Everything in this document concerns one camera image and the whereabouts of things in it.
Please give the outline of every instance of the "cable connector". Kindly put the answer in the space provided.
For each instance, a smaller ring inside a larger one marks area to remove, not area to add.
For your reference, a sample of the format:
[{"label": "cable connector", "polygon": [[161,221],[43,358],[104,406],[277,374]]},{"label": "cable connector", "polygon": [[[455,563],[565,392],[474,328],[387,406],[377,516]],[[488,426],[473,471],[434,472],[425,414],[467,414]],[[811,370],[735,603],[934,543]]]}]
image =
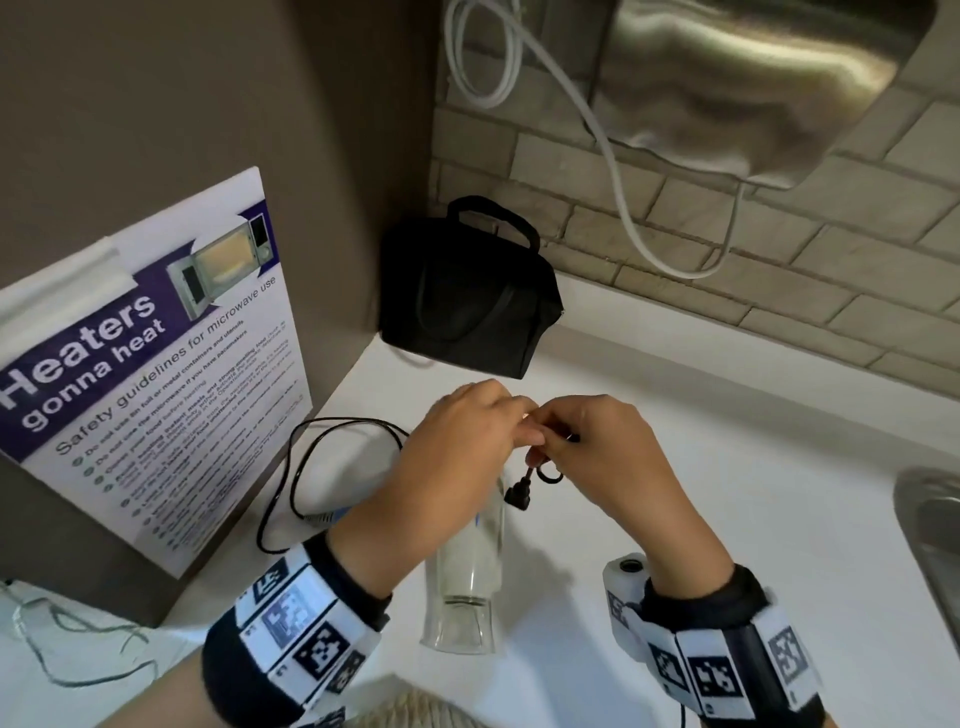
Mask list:
[{"label": "cable connector", "polygon": [[505,503],[521,511],[530,507],[530,475],[533,474],[533,471],[533,468],[527,468],[527,474],[503,494]]}]

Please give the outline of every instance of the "microwave safety poster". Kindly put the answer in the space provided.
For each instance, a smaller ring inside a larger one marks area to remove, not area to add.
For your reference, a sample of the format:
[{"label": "microwave safety poster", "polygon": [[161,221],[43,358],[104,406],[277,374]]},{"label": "microwave safety poster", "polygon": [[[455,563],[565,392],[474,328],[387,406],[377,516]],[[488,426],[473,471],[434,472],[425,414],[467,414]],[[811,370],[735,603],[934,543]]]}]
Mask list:
[{"label": "microwave safety poster", "polygon": [[174,576],[310,393],[254,168],[0,291],[0,450]]}]

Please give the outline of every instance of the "bag handle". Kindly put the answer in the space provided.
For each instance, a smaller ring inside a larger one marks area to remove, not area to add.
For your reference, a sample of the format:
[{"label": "bag handle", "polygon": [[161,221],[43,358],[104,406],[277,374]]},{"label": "bag handle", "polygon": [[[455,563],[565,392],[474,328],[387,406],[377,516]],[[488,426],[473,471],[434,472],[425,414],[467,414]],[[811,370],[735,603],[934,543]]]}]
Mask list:
[{"label": "bag handle", "polygon": [[426,267],[420,271],[420,281],[417,283],[417,302],[414,306],[414,311],[417,315],[417,323],[420,324],[420,327],[426,331],[430,336],[432,336],[437,341],[441,341],[445,344],[453,344],[465,339],[474,333],[477,329],[486,326],[489,322],[503,313],[504,309],[510,304],[511,299],[514,297],[514,287],[507,283],[503,286],[503,290],[500,291],[500,295],[497,297],[496,302],[491,306],[491,309],[484,314],[484,317],[480,319],[474,326],[468,328],[466,331],[462,331],[456,336],[445,336],[440,334],[433,329],[431,329],[426,322],[423,320],[423,294],[426,288]]},{"label": "bag handle", "polygon": [[498,205],[493,200],[480,195],[467,195],[466,197],[458,197],[446,206],[446,218],[448,220],[460,222],[461,212],[479,212],[482,215],[509,223],[530,241],[530,250],[534,253],[540,251],[540,234],[537,229],[515,212]]}]

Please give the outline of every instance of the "metal sink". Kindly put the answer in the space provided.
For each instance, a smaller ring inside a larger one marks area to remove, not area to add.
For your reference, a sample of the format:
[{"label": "metal sink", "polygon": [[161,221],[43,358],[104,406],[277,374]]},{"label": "metal sink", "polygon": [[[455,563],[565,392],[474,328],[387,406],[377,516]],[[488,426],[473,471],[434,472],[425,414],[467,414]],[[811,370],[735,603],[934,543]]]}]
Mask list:
[{"label": "metal sink", "polygon": [[894,504],[960,651],[960,475],[929,468],[905,471],[897,478]]}]

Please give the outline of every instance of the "wristband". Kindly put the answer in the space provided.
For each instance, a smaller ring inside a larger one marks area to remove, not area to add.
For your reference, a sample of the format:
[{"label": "wristband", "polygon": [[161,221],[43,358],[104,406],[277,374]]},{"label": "wristband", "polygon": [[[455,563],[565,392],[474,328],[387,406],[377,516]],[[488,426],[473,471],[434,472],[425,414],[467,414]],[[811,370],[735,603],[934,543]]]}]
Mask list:
[{"label": "wristband", "polygon": [[380,640],[388,600],[364,592],[321,534],[294,546],[210,629],[203,677],[235,728],[272,728],[335,710]]},{"label": "wristband", "polygon": [[656,593],[644,563],[617,559],[604,583],[617,642],[668,695],[711,727],[822,728],[809,654],[748,569],[711,595],[672,599]]}]

